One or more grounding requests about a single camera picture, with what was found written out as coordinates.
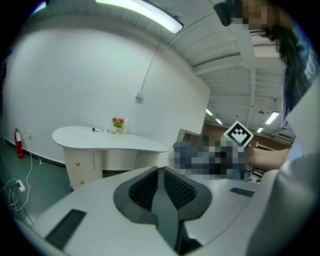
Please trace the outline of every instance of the electrical cable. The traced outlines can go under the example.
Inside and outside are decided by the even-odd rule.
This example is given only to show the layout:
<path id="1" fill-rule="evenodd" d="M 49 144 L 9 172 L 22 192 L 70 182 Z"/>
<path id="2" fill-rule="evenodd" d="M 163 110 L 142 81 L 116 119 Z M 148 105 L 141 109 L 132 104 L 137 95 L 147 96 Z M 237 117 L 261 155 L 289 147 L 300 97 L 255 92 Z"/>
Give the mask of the electrical cable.
<path id="1" fill-rule="evenodd" d="M 144 87 L 145 87 L 145 83 L 146 83 L 146 80 L 147 80 L 147 76 L 148 76 L 148 74 L 149 74 L 149 71 L 150 71 L 150 68 L 151 68 L 151 66 L 152 66 L 152 63 L 154 62 L 154 59 L 155 59 L 155 57 L 156 57 L 156 55 L 157 55 L 158 49 L 159 49 L 159 47 L 160 47 L 160 44 L 161 44 L 161 28 L 159 29 L 159 42 L 158 42 L 158 45 L 156 46 L 156 49 L 155 49 L 155 51 L 154 51 L 154 53 L 153 53 L 153 56 L 152 56 L 152 58 L 151 58 L 151 61 L 150 61 L 149 65 L 148 65 L 148 67 L 147 67 L 147 69 L 146 69 L 146 72 L 145 72 L 145 75 L 144 75 L 144 77 L 143 77 L 142 84 L 141 84 L 141 88 L 140 88 L 139 92 L 142 92 L 143 89 L 144 89 Z"/>
<path id="2" fill-rule="evenodd" d="M 15 195 L 15 196 L 16 196 L 16 201 L 15 201 L 14 203 L 10 203 L 10 193 L 11 193 L 11 187 L 10 187 L 9 196 L 8 196 L 8 204 L 9 204 L 8 207 L 15 206 L 16 203 L 18 202 L 18 197 L 17 197 L 17 195 L 15 195 L 15 193 L 12 192 L 12 198 L 13 198 L 13 200 L 15 200 L 15 197 L 14 197 L 14 195 Z"/>
<path id="3" fill-rule="evenodd" d="M 15 193 L 12 193 L 12 196 L 13 195 L 15 195 L 16 196 L 16 198 L 17 198 L 17 200 L 18 200 L 18 202 L 20 203 L 20 205 L 22 205 L 22 203 L 21 203 L 21 201 L 20 201 L 20 199 L 19 199 L 19 197 L 17 196 L 17 189 L 18 189 L 18 187 L 16 187 L 15 188 Z M 27 211 L 26 211 L 26 209 L 23 207 L 22 208 L 23 209 L 23 211 L 24 211 L 24 213 L 25 213 L 25 215 L 29 218 L 29 220 L 31 221 L 31 223 L 33 224 L 34 222 L 32 221 L 32 219 L 30 218 L 30 216 L 28 215 L 28 213 L 27 213 Z"/>
<path id="4" fill-rule="evenodd" d="M 14 188 L 14 187 L 16 187 L 16 186 L 18 186 L 19 185 L 19 183 L 16 183 L 15 185 L 13 185 L 13 186 L 6 186 L 7 188 Z"/>
<path id="5" fill-rule="evenodd" d="M 255 168 L 252 165 L 247 165 L 244 169 L 244 174 L 253 173 L 254 171 L 255 171 Z"/>
<path id="6" fill-rule="evenodd" d="M 29 190 L 28 190 L 28 195 L 27 195 L 27 197 L 26 197 L 25 203 L 20 207 L 20 209 L 16 209 L 16 212 L 20 212 L 20 211 L 23 209 L 23 207 L 26 205 L 26 203 L 28 203 L 28 201 L 29 201 L 29 195 L 30 195 L 31 187 L 30 187 L 30 185 L 29 185 L 29 183 L 28 183 L 28 179 L 29 179 L 29 175 L 30 175 L 30 173 L 31 173 L 31 171 L 32 171 L 32 154 L 31 154 L 29 145 L 28 145 L 28 149 L 29 149 L 29 152 L 30 152 L 31 168 L 30 168 L 30 171 L 29 171 L 28 175 L 26 176 L 26 184 L 28 185 Z"/>
<path id="7" fill-rule="evenodd" d="M 16 218 L 17 218 L 17 205 L 15 204 L 14 207 L 15 207 L 15 208 L 12 208 L 12 207 L 9 208 L 9 210 L 10 210 L 10 209 L 13 209 L 13 210 L 14 210 L 14 212 L 15 212 L 14 218 L 16 219 Z"/>
<path id="8" fill-rule="evenodd" d="M 18 180 L 17 180 L 16 178 L 12 178 L 12 179 L 10 179 L 10 180 L 4 185 L 4 187 L 3 187 L 3 188 L 1 189 L 1 191 L 0 191 L 0 192 L 2 192 L 2 190 L 4 190 L 4 198 L 3 198 L 3 200 L 5 200 L 6 197 L 7 197 L 6 187 L 8 186 L 9 182 L 11 182 L 11 181 L 16 181 L 16 182 L 18 182 Z"/>

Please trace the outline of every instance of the fire extinguisher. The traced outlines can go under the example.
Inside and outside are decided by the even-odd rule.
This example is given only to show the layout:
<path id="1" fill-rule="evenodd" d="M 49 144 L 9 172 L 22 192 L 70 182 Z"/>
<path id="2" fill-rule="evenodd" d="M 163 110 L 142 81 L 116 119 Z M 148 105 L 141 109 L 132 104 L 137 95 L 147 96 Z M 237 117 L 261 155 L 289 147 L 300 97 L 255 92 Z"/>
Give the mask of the fire extinguisher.
<path id="1" fill-rule="evenodd" d="M 24 151 L 22 150 L 22 141 L 21 141 L 21 134 L 19 129 L 15 129 L 14 131 L 14 142 L 15 142 L 15 149 L 18 158 L 24 158 Z"/>

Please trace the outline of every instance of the power outlet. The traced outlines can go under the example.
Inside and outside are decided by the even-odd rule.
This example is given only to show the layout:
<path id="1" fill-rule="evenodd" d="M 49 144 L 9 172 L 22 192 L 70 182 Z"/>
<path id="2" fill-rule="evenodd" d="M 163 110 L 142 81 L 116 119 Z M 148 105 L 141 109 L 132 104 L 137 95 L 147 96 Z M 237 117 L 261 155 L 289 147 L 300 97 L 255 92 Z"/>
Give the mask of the power outlet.
<path id="1" fill-rule="evenodd" d="M 21 179 L 19 179 L 16 183 L 19 183 L 18 188 L 20 189 L 21 193 L 26 192 L 26 188 L 25 188 L 25 186 L 23 185 Z"/>

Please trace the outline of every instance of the black hair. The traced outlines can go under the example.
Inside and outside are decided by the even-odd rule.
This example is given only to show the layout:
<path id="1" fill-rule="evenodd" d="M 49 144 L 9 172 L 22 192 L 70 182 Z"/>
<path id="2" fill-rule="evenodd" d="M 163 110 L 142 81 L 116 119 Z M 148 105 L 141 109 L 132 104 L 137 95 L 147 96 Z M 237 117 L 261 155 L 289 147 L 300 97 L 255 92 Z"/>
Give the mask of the black hair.
<path id="1" fill-rule="evenodd" d="M 286 65 L 283 100 L 285 101 L 284 111 L 289 113 L 308 89 L 302 62 L 298 54 L 297 38 L 292 30 L 278 25 L 263 28 L 261 36 L 275 42 L 276 51 Z"/>

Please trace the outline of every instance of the floor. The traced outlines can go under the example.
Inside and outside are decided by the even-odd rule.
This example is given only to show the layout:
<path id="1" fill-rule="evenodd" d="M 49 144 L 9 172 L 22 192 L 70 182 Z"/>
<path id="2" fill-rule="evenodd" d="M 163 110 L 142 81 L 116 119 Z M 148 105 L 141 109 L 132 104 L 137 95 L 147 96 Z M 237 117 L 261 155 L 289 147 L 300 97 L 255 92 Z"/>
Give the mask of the floor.
<path id="1" fill-rule="evenodd" d="M 17 190 L 19 201 L 24 204 L 27 200 L 28 185 L 26 178 L 31 168 L 29 156 L 24 156 L 18 159 L 15 148 L 0 141 L 0 181 L 6 184 L 10 179 L 21 180 L 26 188 L 25 193 Z M 28 183 L 31 187 L 29 200 L 24 206 L 24 210 L 17 213 L 17 219 L 31 224 L 34 222 L 46 209 L 67 196 L 71 190 L 69 187 L 69 178 L 67 170 L 61 167 L 53 166 L 47 163 L 42 163 L 38 160 L 32 160 L 32 171 L 29 175 Z M 5 203 L 8 204 L 9 188 L 6 189 Z M 5 197 L 4 190 L 1 192 L 1 199 Z"/>

